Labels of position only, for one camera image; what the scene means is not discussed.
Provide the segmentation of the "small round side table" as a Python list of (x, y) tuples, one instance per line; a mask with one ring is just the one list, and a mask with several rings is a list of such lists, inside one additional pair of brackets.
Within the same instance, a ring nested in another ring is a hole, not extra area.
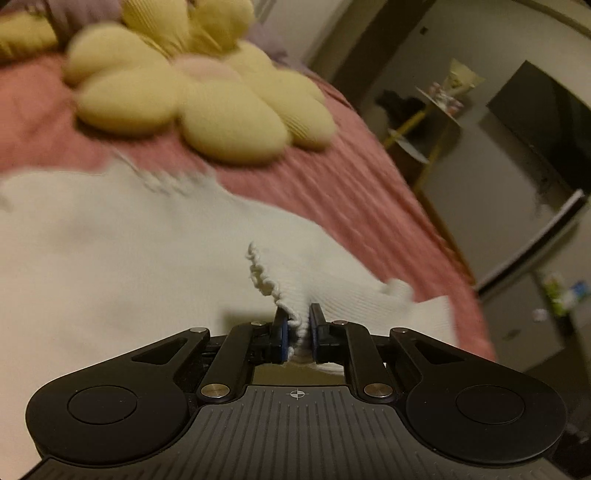
[(400, 127), (390, 128), (383, 147), (400, 147), (422, 166), (430, 166), (443, 152), (447, 137), (460, 129), (457, 119), (463, 104), (436, 84), (427, 91), (416, 88), (418, 100), (423, 103)]

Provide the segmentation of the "yellow flower plush pillow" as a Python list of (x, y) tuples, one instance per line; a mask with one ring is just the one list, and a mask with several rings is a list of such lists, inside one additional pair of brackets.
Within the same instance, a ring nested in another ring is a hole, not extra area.
[(324, 150), (337, 126), (317, 84), (245, 40), (249, 1), (125, 1), (116, 21), (69, 42), (75, 113), (107, 134), (176, 124), (188, 146), (230, 165), (263, 165), (288, 146)]

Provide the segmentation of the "pink ribbed bed blanket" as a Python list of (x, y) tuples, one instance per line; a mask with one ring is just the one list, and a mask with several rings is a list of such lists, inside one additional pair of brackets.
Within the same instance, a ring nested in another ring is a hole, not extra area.
[(63, 58), (47, 54), (1, 70), (1, 169), (97, 171), (121, 152), (156, 173), (211, 171), (233, 194), (322, 226), (381, 280), (409, 283), (418, 300), (447, 296), (462, 348), (496, 356), (464, 267), (399, 170), (335, 87), (321, 82), (339, 131), (322, 153), (290, 148), (267, 167), (228, 167), (188, 149), (175, 130), (147, 140), (105, 137), (74, 122)]

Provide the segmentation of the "purple duvet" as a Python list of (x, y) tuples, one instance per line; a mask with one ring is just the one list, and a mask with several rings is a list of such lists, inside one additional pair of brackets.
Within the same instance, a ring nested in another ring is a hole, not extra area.
[[(120, 22), (124, 3), (119, 0), (3, 1), (1, 17), (34, 13), (47, 20), (61, 44), (67, 43), (84, 27), (101, 22)], [(199, 36), (211, 50), (232, 49), (233, 40), (245, 40), (287, 65), (286, 47), (270, 30), (253, 17), (248, 1), (189, 1), (189, 18), (198, 22)]]

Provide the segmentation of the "yellow oval cushion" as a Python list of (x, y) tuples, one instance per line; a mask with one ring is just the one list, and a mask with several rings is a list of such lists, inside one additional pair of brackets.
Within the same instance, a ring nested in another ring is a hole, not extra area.
[(31, 11), (2, 16), (0, 42), (2, 65), (26, 60), (59, 46), (49, 20), (41, 13)]

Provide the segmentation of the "white knit sweater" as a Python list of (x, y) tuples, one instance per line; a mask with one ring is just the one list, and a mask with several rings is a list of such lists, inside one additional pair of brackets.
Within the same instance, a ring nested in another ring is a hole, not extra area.
[(214, 176), (29, 170), (1, 181), (1, 475), (38, 460), (25, 407), (69, 372), (205, 327), (290, 315), (307, 358), (308, 306), (387, 334), (407, 326), (459, 341), (445, 296), (417, 302), (400, 276), (380, 281), (325, 230), (233, 195)]

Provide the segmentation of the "cream paper gift bag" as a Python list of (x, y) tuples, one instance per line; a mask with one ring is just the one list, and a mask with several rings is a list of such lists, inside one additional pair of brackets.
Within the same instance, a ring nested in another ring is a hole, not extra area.
[(485, 79), (468, 66), (453, 58), (442, 89), (450, 97), (460, 98), (481, 85)]

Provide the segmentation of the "black wall television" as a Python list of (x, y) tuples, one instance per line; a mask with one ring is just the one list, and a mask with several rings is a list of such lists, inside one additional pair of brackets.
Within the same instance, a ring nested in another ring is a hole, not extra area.
[(590, 107), (529, 61), (488, 108), (572, 190), (590, 193)]

